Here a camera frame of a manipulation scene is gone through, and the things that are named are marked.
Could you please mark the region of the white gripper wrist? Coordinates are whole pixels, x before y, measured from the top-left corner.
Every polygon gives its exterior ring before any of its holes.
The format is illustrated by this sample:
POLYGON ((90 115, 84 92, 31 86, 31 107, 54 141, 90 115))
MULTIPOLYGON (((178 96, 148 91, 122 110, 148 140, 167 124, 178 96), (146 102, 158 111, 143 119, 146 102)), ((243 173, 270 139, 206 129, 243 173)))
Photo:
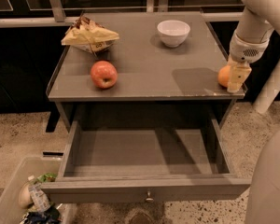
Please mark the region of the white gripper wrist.
POLYGON ((230 55, 227 60, 227 65, 230 66, 228 92, 236 93, 241 89, 252 71, 250 63, 258 61, 268 45, 269 40, 252 43, 244 41, 236 32, 233 33, 230 42, 230 55))

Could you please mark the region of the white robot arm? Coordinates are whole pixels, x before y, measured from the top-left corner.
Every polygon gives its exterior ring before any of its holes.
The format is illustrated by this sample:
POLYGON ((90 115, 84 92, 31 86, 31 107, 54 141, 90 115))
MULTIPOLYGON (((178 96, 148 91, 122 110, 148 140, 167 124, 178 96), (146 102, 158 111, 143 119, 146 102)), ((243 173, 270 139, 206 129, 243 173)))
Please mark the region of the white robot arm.
MULTIPOLYGON (((237 92, 259 60, 273 32, 280 35, 280 0, 242 0, 243 15, 233 33, 227 91, 237 92)), ((249 190, 245 224, 280 224, 280 130, 259 154, 249 190)))

